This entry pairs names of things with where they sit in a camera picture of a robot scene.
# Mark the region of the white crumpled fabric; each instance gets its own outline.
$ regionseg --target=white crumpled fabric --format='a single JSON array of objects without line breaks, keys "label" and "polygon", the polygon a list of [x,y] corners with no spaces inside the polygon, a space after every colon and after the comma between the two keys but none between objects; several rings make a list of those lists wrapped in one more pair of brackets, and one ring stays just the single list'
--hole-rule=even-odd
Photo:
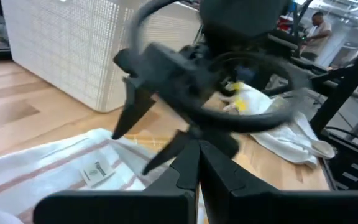
[{"label": "white crumpled fabric", "polygon": [[[221,97],[222,101],[229,103],[223,110],[236,108],[234,102],[238,98],[246,104],[246,109],[239,111],[241,115],[267,113],[288,104],[280,96],[270,99],[255,88],[241,83],[237,95],[230,98]],[[333,147],[317,138],[306,116],[301,112],[296,113],[292,124],[250,135],[263,147],[295,164],[306,164],[315,168],[318,164],[317,157],[330,159],[335,156]]]},{"label": "white crumpled fabric", "polygon": [[[144,190],[167,168],[141,175],[154,153],[125,138],[110,137],[110,131],[95,129],[0,157],[0,224],[32,223],[37,202],[61,190]],[[114,173],[96,187],[88,187],[80,169],[99,157],[106,158]],[[198,223],[203,223],[204,216],[200,196]]]}]

